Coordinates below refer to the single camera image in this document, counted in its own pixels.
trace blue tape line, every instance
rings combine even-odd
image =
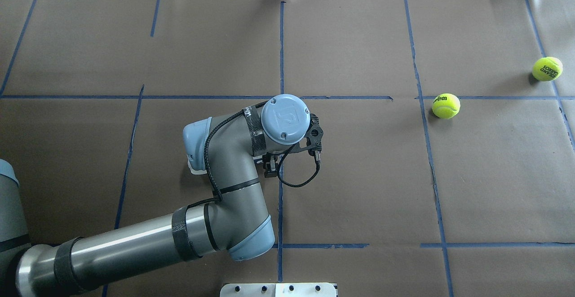
[[[131,100],[138,99],[139,96],[134,95],[6,95],[2,99],[13,100]]]
[[[104,285],[104,288],[102,289],[102,297],[106,296],[107,296],[107,285]]]
[[[283,178],[283,166],[279,168],[279,174]],[[279,200],[278,200],[278,282],[283,281],[283,184],[279,181]]]
[[[460,100],[556,100],[556,96],[457,96]],[[423,96],[423,100],[434,100],[435,96]]]
[[[282,248],[367,248],[369,243],[283,243]],[[278,248],[278,244],[273,244],[272,248]]]
[[[158,19],[158,10],[160,9],[160,0],[156,0],[156,10],[154,11],[154,20],[152,21],[152,31],[150,31],[150,37],[154,37],[156,32],[156,19]]]
[[[441,215],[441,205],[439,203],[439,191],[437,188],[437,179],[435,178],[435,167],[433,166],[433,154],[431,153],[431,142],[429,141],[429,132],[427,130],[427,119],[425,118],[425,106],[423,105],[423,90],[421,89],[421,80],[419,79],[419,71],[417,71],[417,64],[415,62],[415,43],[413,42],[413,30],[411,30],[411,17],[409,16],[409,3],[404,0],[405,4],[405,17],[407,18],[407,28],[409,32],[409,43],[411,43],[411,57],[413,59],[413,70],[415,72],[415,79],[417,80],[417,92],[419,93],[419,106],[421,108],[421,119],[423,121],[423,131],[425,133],[425,144],[427,146],[427,158],[429,166],[431,167],[431,174],[433,176],[433,191],[435,192],[435,209],[437,211],[437,219],[439,224],[439,235],[441,238],[443,262],[445,265],[445,277],[447,279],[447,288],[449,296],[453,297],[453,286],[451,284],[451,270],[449,267],[449,258],[447,255],[447,244],[445,241],[445,233],[443,229],[443,217]]]
[[[4,94],[4,90],[6,89],[6,84],[8,84],[8,78],[10,78],[10,72],[12,72],[12,67],[14,66],[14,60],[16,60],[16,55],[18,54],[18,50],[20,49],[20,45],[22,44],[22,39],[24,38],[24,33],[26,32],[26,27],[30,22],[30,18],[32,16],[32,12],[34,11],[35,3],[37,0],[33,0],[32,4],[30,5],[30,9],[28,10],[28,16],[26,16],[26,21],[24,21],[24,25],[22,27],[22,31],[20,31],[20,37],[18,37],[18,42],[16,42],[16,48],[14,48],[14,53],[12,54],[12,59],[10,59],[10,64],[8,64],[8,70],[6,70],[6,75],[4,76],[4,82],[2,83],[2,88],[0,88],[0,96]]]
[[[301,96],[300,98],[302,100],[394,100],[390,96]]]
[[[126,195],[126,185],[128,183],[128,170],[130,162],[132,161],[132,152],[134,149],[134,136],[136,135],[136,127],[138,125],[138,117],[140,116],[140,107],[142,106],[142,94],[144,93],[144,85],[140,89],[140,98],[136,107],[136,117],[134,117],[134,126],[132,127],[132,137],[130,139],[130,147],[128,148],[128,159],[126,159],[126,168],[124,169],[124,179],[122,180],[122,190],[119,193],[118,211],[115,215],[114,229],[119,228],[119,219],[122,216],[122,207],[124,206],[124,196]]]
[[[285,2],[279,3],[279,93],[283,94],[283,6]]]
[[[439,243],[422,243],[421,248],[441,248]],[[571,242],[482,242],[448,243],[449,248],[575,248]]]
[[[273,96],[212,96],[212,95],[144,95],[145,100],[268,100]],[[136,95],[6,95],[4,99],[78,99],[78,100],[137,100]]]
[[[531,21],[531,25],[533,26],[533,31],[537,39],[537,44],[540,47],[541,55],[545,57],[547,56],[547,54],[545,53],[545,49],[543,48],[543,43],[541,43],[541,38],[539,35],[539,31],[537,29],[537,25],[535,24],[535,20],[533,18],[533,12],[531,11],[531,4],[529,3],[529,0],[525,0],[525,5],[527,6],[527,12],[529,13],[529,19]],[[567,136],[569,137],[569,141],[571,142],[571,148],[573,149],[573,151],[575,151],[575,139],[573,138],[573,130],[571,129],[571,125],[569,125],[569,120],[567,119],[565,109],[563,108],[563,103],[559,98],[559,90],[557,89],[557,85],[555,84],[554,80],[551,81],[551,86],[553,88],[555,98],[557,99],[557,105],[559,105],[559,111],[561,112],[563,123],[565,124],[565,128],[567,128]]]
[[[529,20],[531,21],[531,25],[533,26],[533,31],[535,33],[535,39],[537,40],[537,44],[540,47],[541,56],[542,57],[547,56],[547,55],[545,55],[545,50],[543,49],[543,44],[541,43],[539,31],[537,29],[537,26],[535,25],[535,20],[533,18],[533,12],[531,11],[531,4],[529,4],[529,0],[525,0],[525,5],[527,6],[527,12],[529,14]]]
[[[146,100],[268,100],[273,96],[146,95]]]

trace metal cylinder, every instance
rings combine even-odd
[[[187,211],[186,225],[191,240],[209,246],[205,230],[196,230],[205,229],[202,206]],[[24,254],[17,278],[22,297],[52,296],[58,291],[57,250],[37,245]],[[211,248],[202,251],[211,252]],[[94,287],[181,262],[172,237],[171,214],[80,239],[72,246],[71,262],[78,283]]]
[[[23,251],[29,247],[18,180],[12,166],[0,160],[0,296],[16,295],[16,266]]]

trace cable strap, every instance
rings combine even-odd
[[[99,287],[98,284],[80,284],[76,274],[74,274],[74,266],[72,265],[72,247],[78,240],[83,237],[78,236],[68,242],[60,245],[56,250],[56,258],[54,259],[54,275],[56,281],[60,284],[62,293],[66,295],[80,295],[92,291]]]
[[[248,106],[242,109],[246,123],[250,130],[250,137],[252,139],[252,156],[261,156],[265,154],[265,135],[261,119],[257,113],[256,105]]]
[[[194,245],[187,235],[186,212],[191,205],[181,207],[172,214],[172,237],[174,245],[182,260],[189,262],[201,258],[194,249]]]

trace robotic arm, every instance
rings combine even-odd
[[[308,150],[316,161],[317,174],[322,135],[318,118],[289,94],[234,115],[192,123],[183,130],[188,163],[196,173],[205,170],[208,174],[213,198],[57,247],[39,244],[28,248],[25,244],[0,250],[0,287],[10,291],[15,284],[13,291],[22,297],[76,295],[219,250],[228,250],[236,261],[260,256],[271,248],[275,236],[253,158],[263,156],[265,176],[279,176],[277,170],[287,154]],[[304,137],[307,145],[301,148]],[[282,154],[277,164],[277,156]],[[16,218],[0,216],[23,219],[16,178],[4,178],[0,176],[0,196],[8,193],[12,198],[0,200],[0,209],[8,210],[5,201],[18,208],[13,211]],[[17,224],[16,232],[27,233],[25,223]],[[11,236],[9,231],[16,233],[0,227],[0,239]]]

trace tennis ball logo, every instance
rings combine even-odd
[[[549,78],[555,79],[557,77],[557,75],[559,74],[559,72],[557,72],[557,70],[553,70],[552,68],[548,67],[548,66],[543,66],[543,68],[540,69],[540,72],[543,72],[544,74],[548,75]]]
[[[447,96],[437,96],[435,97],[435,100],[433,102],[437,102],[437,101],[446,101],[447,100]]]

